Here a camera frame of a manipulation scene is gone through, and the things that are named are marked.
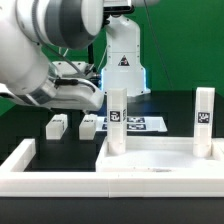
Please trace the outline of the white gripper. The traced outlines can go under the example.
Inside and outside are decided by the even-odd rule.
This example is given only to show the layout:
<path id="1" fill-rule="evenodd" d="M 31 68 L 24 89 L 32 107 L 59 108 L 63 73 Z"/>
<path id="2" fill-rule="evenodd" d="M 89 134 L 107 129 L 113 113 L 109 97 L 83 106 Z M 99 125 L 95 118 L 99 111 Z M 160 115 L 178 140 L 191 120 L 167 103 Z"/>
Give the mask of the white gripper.
<path id="1" fill-rule="evenodd" d="M 88 65 L 76 62 L 79 71 L 65 62 L 53 62 L 57 76 L 53 79 L 56 93 L 44 103 L 47 108 L 98 111 L 104 93 L 92 82 L 93 73 L 85 74 Z"/>

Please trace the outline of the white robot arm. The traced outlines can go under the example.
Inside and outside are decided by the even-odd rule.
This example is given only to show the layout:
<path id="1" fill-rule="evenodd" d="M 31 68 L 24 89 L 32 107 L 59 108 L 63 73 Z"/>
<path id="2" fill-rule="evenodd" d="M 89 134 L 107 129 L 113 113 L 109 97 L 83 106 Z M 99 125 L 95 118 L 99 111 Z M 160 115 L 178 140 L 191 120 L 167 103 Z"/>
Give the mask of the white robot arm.
<path id="1" fill-rule="evenodd" d="M 104 94 L 86 75 L 62 76 L 41 48 L 80 50 L 105 17 L 159 0 L 0 0 L 0 97 L 24 106 L 97 111 Z"/>

